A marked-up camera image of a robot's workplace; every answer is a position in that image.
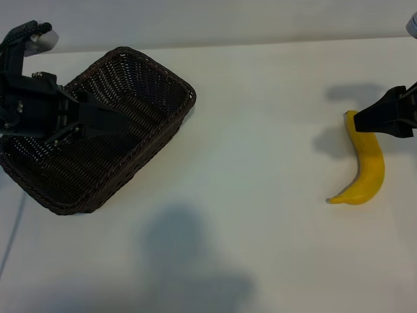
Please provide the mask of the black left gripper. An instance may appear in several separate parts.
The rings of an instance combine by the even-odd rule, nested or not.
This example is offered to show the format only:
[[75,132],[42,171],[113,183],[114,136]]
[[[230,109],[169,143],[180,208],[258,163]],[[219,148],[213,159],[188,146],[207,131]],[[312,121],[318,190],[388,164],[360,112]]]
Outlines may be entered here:
[[103,105],[93,94],[77,92],[77,100],[56,84],[56,77],[44,73],[30,78],[1,73],[1,134],[61,140],[80,122],[83,137],[126,132],[130,118]]

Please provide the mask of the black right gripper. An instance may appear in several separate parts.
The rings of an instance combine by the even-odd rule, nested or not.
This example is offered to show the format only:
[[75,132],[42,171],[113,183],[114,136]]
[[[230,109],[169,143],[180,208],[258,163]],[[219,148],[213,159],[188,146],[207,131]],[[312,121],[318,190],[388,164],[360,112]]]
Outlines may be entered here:
[[[414,136],[413,130],[416,129],[416,125],[408,123],[416,123],[416,86],[417,83],[414,83],[408,90],[404,85],[393,87],[376,103],[358,112],[354,116],[356,131],[383,133],[391,136]],[[406,90],[409,103],[407,123],[398,121],[401,115],[397,107],[401,95]]]

